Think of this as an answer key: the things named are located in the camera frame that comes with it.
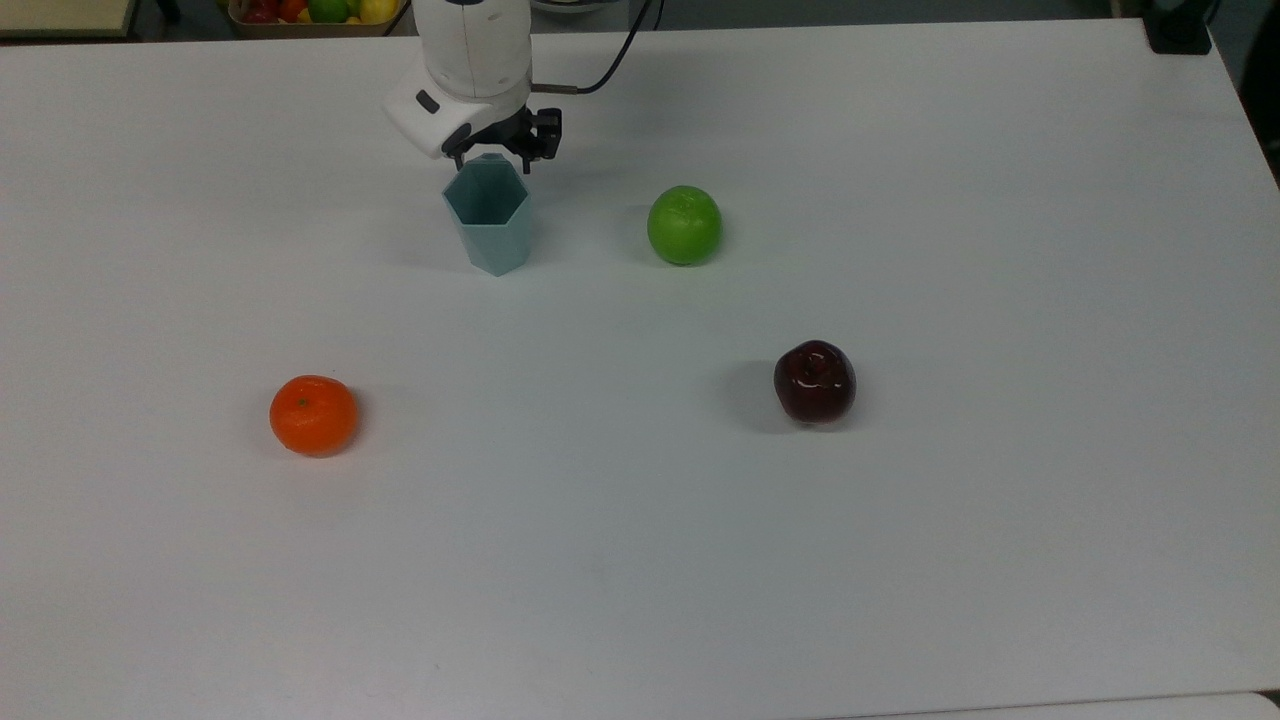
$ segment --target cup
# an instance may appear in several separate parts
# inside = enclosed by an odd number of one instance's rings
[[[529,260],[529,188],[506,158],[486,152],[462,165],[444,188],[444,204],[472,265],[497,277]]]

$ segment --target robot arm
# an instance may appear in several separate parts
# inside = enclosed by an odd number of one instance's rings
[[[396,127],[431,158],[458,168],[477,143],[530,163],[556,156],[561,111],[526,101],[532,82],[529,0],[417,0],[422,51],[387,96]]]

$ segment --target black cable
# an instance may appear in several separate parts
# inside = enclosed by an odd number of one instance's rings
[[[387,31],[383,32],[383,37],[387,37],[388,35],[392,33],[392,31],[396,29],[396,26],[399,24],[401,18],[404,17],[404,13],[408,10],[410,4],[412,4],[412,3],[413,3],[413,0],[404,0],[404,4],[401,6],[399,12],[396,13],[394,18],[392,18],[392,24],[387,26]]]
[[[622,58],[627,55],[627,50],[631,47],[631,41],[635,40],[636,33],[640,32],[640,23],[644,22],[644,15],[649,12],[649,5],[653,5],[653,0],[644,0],[644,5],[640,5],[640,14],[636,15],[636,22],[631,23],[631,32],[627,33],[627,41],[622,44],[622,50],[618,50],[618,56],[613,59],[613,64],[609,65],[604,77],[596,81],[595,85],[577,88],[577,95],[590,95],[604,87],[604,83],[609,82],[609,78],[617,72],[618,65],[622,64]]]

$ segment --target floor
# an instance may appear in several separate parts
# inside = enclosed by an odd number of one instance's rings
[[[154,0],[140,0],[152,3]],[[182,20],[164,29],[165,40],[232,40],[232,29],[215,0],[177,0]],[[1239,83],[1253,36],[1271,0],[1224,0],[1212,29],[1231,77]],[[620,31],[628,26],[641,0],[621,0],[591,13],[534,13],[535,32]],[[662,27],[700,29],[814,24],[879,24],[1051,18],[1103,18],[1110,0],[668,0]],[[397,35],[413,32],[406,17]]]

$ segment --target red apple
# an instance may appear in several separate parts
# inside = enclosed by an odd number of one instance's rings
[[[838,347],[810,340],[778,359],[773,366],[773,389],[791,418],[801,423],[831,423],[854,404],[858,379]]]

